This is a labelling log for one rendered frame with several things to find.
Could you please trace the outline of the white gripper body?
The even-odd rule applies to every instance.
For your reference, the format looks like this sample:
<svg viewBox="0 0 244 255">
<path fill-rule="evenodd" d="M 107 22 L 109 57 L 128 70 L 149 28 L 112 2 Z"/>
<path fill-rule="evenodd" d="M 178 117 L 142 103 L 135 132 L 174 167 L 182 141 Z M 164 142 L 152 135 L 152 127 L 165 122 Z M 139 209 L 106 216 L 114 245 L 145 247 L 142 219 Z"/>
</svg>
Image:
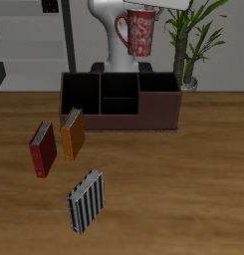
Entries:
<svg viewBox="0 0 244 255">
<path fill-rule="evenodd" d="M 123 0 L 126 3 L 168 8 L 184 11 L 188 8 L 190 0 Z"/>
</svg>

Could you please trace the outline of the red patterned mug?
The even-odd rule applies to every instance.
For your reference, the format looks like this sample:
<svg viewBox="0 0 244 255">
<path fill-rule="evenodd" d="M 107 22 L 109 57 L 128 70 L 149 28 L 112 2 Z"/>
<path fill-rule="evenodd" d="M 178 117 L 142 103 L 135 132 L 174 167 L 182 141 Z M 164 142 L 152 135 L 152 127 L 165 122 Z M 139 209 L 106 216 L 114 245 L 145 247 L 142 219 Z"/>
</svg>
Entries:
<svg viewBox="0 0 244 255">
<path fill-rule="evenodd" d="M 127 40 L 123 38 L 118 28 L 119 19 L 124 19 L 127 24 Z M 155 21 L 154 11 L 129 9 L 127 15 L 118 15 L 115 28 L 127 53 L 135 57 L 147 57 L 151 53 L 153 29 Z"/>
</svg>

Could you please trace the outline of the dark brown desk caddy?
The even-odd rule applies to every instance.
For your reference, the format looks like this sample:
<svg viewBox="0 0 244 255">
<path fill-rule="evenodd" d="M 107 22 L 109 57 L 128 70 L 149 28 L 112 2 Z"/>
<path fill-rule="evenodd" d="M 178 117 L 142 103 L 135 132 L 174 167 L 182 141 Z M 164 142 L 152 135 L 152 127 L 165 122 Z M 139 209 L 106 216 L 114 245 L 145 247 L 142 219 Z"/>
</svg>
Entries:
<svg viewBox="0 0 244 255">
<path fill-rule="evenodd" d="M 60 120 L 76 108 L 86 131 L 174 131 L 181 96 L 172 73 L 64 73 Z"/>
</svg>

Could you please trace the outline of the green pot plant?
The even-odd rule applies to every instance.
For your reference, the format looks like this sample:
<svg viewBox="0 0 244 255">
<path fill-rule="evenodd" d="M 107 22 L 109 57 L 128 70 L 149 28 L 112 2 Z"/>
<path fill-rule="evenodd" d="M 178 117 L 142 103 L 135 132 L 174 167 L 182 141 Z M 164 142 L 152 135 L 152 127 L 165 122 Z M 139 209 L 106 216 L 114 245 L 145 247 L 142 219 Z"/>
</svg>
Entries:
<svg viewBox="0 0 244 255">
<path fill-rule="evenodd" d="M 169 31 L 172 39 L 170 44 L 175 48 L 173 72 L 181 86 L 191 82 L 194 64 L 198 60 L 207 60 L 205 53 L 208 50 L 224 44 L 224 41 L 218 41 L 222 28 L 207 38 L 212 21 L 202 27 L 198 27 L 198 24 L 227 2 L 228 0 L 216 0 L 210 3 L 210 0 L 206 0 L 198 10 L 195 10 L 193 9 L 194 0 L 189 0 L 188 8 L 184 11 L 177 10 L 173 13 L 168 9 L 172 18 L 165 22 L 165 26 L 170 24 L 174 29 L 173 32 Z"/>
</svg>

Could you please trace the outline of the white plant pot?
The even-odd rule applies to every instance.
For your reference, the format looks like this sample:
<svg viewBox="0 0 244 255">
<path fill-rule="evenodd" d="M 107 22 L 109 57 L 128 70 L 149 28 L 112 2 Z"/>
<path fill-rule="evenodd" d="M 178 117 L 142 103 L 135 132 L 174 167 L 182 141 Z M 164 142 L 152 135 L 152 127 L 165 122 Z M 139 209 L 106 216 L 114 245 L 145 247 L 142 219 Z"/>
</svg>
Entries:
<svg viewBox="0 0 244 255">
<path fill-rule="evenodd" d="M 195 92 L 197 89 L 197 79 L 195 77 L 191 78 L 191 82 L 189 84 L 183 84 L 181 86 L 181 90 L 183 92 Z"/>
</svg>

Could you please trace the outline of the small black box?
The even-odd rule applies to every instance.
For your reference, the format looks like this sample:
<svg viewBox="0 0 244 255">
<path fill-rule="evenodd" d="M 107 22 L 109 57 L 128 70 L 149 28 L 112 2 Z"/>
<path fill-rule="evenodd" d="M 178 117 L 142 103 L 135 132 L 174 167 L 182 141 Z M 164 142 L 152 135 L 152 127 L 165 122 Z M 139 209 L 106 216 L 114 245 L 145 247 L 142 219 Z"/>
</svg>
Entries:
<svg viewBox="0 0 244 255">
<path fill-rule="evenodd" d="M 58 0 L 41 0 L 42 10 L 44 13 L 58 13 Z"/>
</svg>

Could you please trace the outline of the white shelf unit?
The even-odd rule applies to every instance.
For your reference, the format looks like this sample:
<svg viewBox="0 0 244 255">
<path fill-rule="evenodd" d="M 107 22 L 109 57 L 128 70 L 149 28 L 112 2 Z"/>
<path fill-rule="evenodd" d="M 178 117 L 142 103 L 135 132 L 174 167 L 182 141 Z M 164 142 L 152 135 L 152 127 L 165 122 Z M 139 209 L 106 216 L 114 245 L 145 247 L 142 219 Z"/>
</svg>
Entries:
<svg viewBox="0 0 244 255">
<path fill-rule="evenodd" d="M 61 0 L 0 0 L 0 92 L 57 92 L 69 70 Z"/>
</svg>

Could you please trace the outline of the orange book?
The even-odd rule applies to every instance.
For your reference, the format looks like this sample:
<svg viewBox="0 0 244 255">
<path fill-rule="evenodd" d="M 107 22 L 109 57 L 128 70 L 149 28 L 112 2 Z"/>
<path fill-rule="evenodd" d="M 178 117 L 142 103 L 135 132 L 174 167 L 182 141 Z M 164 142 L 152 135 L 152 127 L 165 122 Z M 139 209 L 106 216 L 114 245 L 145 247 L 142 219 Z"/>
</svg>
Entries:
<svg viewBox="0 0 244 255">
<path fill-rule="evenodd" d="M 72 108 L 61 125 L 65 160 L 74 161 L 85 141 L 83 110 Z"/>
</svg>

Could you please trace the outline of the red book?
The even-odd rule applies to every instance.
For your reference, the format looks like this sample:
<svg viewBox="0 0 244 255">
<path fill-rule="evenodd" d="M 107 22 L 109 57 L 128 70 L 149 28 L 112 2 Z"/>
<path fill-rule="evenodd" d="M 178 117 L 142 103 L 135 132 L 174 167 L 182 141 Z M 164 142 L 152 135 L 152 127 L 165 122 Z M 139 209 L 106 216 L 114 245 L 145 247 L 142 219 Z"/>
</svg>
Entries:
<svg viewBox="0 0 244 255">
<path fill-rule="evenodd" d="M 36 175 L 46 178 L 57 156 L 57 147 L 51 123 L 40 123 L 29 142 Z"/>
</svg>

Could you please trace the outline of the black white striped book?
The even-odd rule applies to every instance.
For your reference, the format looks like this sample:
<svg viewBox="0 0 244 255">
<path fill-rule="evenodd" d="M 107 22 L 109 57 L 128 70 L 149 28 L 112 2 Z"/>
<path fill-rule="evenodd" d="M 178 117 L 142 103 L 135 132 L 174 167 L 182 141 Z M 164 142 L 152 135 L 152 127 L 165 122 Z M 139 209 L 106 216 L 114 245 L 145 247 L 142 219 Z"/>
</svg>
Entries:
<svg viewBox="0 0 244 255">
<path fill-rule="evenodd" d="M 104 174 L 92 168 L 67 195 L 72 228 L 83 234 L 105 206 Z"/>
</svg>

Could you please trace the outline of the flat black base plate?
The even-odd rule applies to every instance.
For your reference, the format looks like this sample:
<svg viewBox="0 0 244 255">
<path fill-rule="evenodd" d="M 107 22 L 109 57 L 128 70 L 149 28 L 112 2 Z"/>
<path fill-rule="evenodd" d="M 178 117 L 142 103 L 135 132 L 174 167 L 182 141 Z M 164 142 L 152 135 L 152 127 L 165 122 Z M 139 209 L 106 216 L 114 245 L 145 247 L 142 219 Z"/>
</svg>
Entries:
<svg viewBox="0 0 244 255">
<path fill-rule="evenodd" d="M 148 62 L 139 62 L 138 69 L 141 72 L 152 72 L 152 66 Z M 95 62 L 92 64 L 91 73 L 102 73 L 105 70 L 104 62 Z"/>
</svg>

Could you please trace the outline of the dark grey upright post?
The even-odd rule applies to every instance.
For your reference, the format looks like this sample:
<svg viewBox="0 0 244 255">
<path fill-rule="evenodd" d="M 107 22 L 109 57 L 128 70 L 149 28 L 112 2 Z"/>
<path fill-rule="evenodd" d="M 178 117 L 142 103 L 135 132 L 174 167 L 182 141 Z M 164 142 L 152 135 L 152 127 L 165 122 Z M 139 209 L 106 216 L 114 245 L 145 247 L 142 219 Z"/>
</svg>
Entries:
<svg viewBox="0 0 244 255">
<path fill-rule="evenodd" d="M 62 16 L 65 31 L 65 41 L 68 56 L 69 71 L 74 72 L 76 70 L 76 58 L 74 49 L 73 29 L 70 11 L 70 0 L 61 0 Z"/>
</svg>

